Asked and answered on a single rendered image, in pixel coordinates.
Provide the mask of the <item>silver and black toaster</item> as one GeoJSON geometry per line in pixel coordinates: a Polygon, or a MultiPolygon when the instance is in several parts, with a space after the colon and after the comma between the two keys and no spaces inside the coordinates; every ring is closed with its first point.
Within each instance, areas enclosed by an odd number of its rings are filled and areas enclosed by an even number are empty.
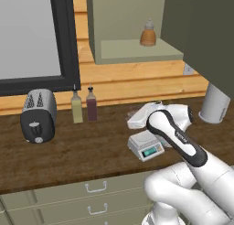
{"type": "Polygon", "coordinates": [[[56,99],[51,90],[36,89],[27,94],[20,115],[23,136],[29,143],[49,142],[55,135],[56,99]]]}

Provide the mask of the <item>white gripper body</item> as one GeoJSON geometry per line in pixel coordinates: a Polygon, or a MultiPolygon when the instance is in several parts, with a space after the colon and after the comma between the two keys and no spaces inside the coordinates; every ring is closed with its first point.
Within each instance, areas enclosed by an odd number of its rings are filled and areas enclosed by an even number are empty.
{"type": "Polygon", "coordinates": [[[130,129],[144,128],[149,115],[162,107],[162,102],[148,102],[127,121],[128,127],[130,129]]]}

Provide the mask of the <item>white wall outlet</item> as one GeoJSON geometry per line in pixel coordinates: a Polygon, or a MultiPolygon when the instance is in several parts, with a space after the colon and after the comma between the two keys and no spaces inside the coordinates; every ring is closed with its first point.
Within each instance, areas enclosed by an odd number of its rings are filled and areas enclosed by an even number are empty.
{"type": "Polygon", "coordinates": [[[183,74],[184,75],[193,75],[194,69],[191,68],[189,65],[185,64],[183,74]]]}

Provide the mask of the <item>olive green cabinet door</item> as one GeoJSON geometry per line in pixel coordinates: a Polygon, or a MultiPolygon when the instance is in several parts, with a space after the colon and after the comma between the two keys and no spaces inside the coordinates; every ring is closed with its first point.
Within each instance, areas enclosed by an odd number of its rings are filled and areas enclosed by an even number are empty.
{"type": "Polygon", "coordinates": [[[165,0],[161,39],[234,100],[234,0],[165,0]]]}

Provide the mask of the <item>dark red vinegar bottle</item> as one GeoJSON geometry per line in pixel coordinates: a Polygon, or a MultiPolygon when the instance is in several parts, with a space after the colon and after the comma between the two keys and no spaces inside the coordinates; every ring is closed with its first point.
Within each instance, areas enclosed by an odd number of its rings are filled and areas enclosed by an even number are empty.
{"type": "Polygon", "coordinates": [[[88,120],[96,121],[97,120],[97,101],[96,97],[93,94],[93,87],[90,85],[88,87],[89,94],[86,97],[86,104],[88,110],[88,120]]]}

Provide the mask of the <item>black framed window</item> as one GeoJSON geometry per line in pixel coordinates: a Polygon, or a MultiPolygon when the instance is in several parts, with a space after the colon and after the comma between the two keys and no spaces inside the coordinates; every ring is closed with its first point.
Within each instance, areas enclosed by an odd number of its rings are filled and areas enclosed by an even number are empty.
{"type": "Polygon", "coordinates": [[[73,0],[0,0],[0,96],[80,88],[73,0]]]}

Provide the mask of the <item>yellow oil bottle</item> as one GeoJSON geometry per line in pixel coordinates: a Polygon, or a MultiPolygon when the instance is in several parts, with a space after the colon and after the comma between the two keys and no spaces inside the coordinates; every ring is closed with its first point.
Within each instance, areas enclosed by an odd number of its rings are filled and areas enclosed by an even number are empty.
{"type": "Polygon", "coordinates": [[[72,117],[74,123],[82,123],[82,105],[81,105],[81,97],[78,95],[78,91],[76,86],[73,86],[73,96],[71,98],[71,110],[72,117]]]}

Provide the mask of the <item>orange jam jar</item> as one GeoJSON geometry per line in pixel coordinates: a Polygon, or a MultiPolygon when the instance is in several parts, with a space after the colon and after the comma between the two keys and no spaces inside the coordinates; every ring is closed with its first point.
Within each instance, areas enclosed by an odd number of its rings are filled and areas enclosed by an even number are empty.
{"type": "Polygon", "coordinates": [[[144,25],[144,30],[140,38],[140,44],[145,47],[153,47],[156,44],[156,34],[154,23],[151,18],[144,25]]]}

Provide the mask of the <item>olive green base cupboard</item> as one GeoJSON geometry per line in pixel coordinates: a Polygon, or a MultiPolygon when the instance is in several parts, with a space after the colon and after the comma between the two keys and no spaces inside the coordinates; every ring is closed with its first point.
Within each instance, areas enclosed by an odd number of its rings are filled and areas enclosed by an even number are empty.
{"type": "Polygon", "coordinates": [[[36,208],[37,196],[34,190],[4,194],[0,199],[15,225],[26,222],[29,225],[44,224],[41,212],[36,208]]]}

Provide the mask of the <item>olive green wall cabinet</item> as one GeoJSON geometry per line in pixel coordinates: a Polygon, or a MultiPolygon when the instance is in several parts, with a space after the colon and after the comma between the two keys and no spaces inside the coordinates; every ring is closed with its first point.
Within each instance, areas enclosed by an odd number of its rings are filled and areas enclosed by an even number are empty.
{"type": "Polygon", "coordinates": [[[90,50],[97,64],[180,60],[183,53],[161,39],[165,0],[87,0],[90,50]],[[140,44],[151,18],[156,44],[140,44]]]}

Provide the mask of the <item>white paper towel roll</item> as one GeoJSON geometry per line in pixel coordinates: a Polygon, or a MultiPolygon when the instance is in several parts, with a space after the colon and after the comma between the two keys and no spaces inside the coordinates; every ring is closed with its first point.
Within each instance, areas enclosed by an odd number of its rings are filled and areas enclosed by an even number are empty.
{"type": "Polygon", "coordinates": [[[221,123],[229,107],[230,97],[209,83],[198,116],[206,123],[221,123]]]}

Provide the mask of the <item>white digital scale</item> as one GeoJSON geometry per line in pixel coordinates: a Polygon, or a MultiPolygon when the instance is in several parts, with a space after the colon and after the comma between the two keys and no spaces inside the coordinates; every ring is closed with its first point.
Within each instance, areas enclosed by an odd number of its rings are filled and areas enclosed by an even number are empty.
{"type": "Polygon", "coordinates": [[[165,152],[160,141],[148,130],[131,135],[127,146],[143,162],[165,152]]]}

